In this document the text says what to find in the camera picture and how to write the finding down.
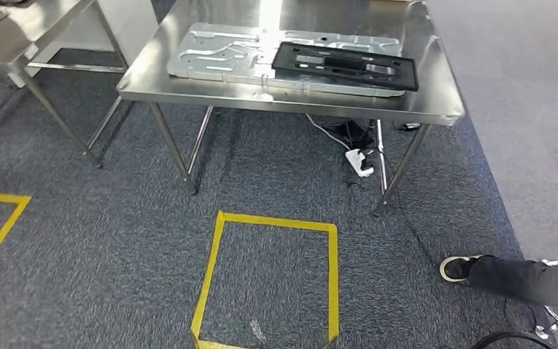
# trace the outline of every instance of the gray pants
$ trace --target gray pants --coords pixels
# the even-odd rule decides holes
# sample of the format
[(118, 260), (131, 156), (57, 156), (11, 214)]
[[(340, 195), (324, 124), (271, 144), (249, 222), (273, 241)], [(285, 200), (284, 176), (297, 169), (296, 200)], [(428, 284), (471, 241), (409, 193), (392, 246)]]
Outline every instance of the gray pants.
[(482, 257), (469, 270), (471, 286), (539, 305), (558, 306), (558, 265)]

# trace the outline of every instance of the black bracket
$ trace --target black bracket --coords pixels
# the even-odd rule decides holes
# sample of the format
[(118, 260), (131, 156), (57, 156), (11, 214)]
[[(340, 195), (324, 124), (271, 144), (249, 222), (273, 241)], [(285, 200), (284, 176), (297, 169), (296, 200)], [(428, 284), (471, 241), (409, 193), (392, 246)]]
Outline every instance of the black bracket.
[(405, 57), (282, 42), (272, 61), (277, 72), (418, 91), (414, 60)]

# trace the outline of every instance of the white power strip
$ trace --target white power strip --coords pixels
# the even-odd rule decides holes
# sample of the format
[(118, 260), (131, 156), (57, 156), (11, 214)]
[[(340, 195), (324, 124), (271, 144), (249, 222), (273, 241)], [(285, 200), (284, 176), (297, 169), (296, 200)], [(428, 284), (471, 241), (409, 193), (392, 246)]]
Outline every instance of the white power strip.
[(373, 173), (373, 167), (367, 167), (362, 169), (363, 161), (365, 161), (365, 154), (363, 154), (360, 149), (352, 149), (345, 152), (345, 157), (352, 165), (352, 168), (360, 177), (369, 177)]

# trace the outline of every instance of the black sneaker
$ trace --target black sneaker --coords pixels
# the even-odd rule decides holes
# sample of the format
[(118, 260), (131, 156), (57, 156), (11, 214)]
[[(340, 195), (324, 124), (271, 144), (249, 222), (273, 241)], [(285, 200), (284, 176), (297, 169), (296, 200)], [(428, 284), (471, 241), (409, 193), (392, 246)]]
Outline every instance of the black sneaker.
[(449, 282), (465, 281), (469, 275), (469, 269), (480, 257), (482, 256), (448, 257), (440, 264), (440, 274), (444, 280)]

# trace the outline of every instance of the yellow floor marking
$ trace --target yellow floor marking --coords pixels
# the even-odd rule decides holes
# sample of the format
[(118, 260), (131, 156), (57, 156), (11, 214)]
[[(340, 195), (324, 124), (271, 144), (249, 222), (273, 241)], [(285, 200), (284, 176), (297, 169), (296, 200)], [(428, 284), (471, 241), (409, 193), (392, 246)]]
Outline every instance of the yellow floor marking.
[(328, 346), (328, 344), (339, 335), (339, 252), (337, 249), (336, 226), (330, 223), (252, 216), (249, 214), (226, 213), (222, 211), (219, 211), (217, 220), (215, 221), (211, 253), (209, 255), (209, 261), (206, 264), (204, 280), (202, 281), (202, 287), (200, 289), (200, 297), (198, 298), (198, 303), (195, 306), (193, 319), (191, 321), (191, 332), (193, 333), (195, 346), (198, 349), (242, 349), (242, 347), (233, 345), (200, 340), (202, 316), (204, 315), (206, 300), (209, 297), (213, 270), (215, 268), (215, 262), (217, 261), (217, 253), (219, 252), (219, 242), (221, 241), (223, 228), (226, 222), (272, 225), (282, 228), (318, 230), (328, 233), (328, 341), (325, 347)]
[(9, 216), (9, 218), (3, 225), (3, 228), (1, 228), (0, 230), (0, 244), (5, 239), (5, 236), (7, 236), (7, 233), (9, 233), (9, 231), (12, 229), (18, 217), (20, 217), (20, 215), (25, 210), (30, 199), (30, 196), (0, 194), (0, 202), (5, 204), (16, 204), (14, 212), (11, 216)]

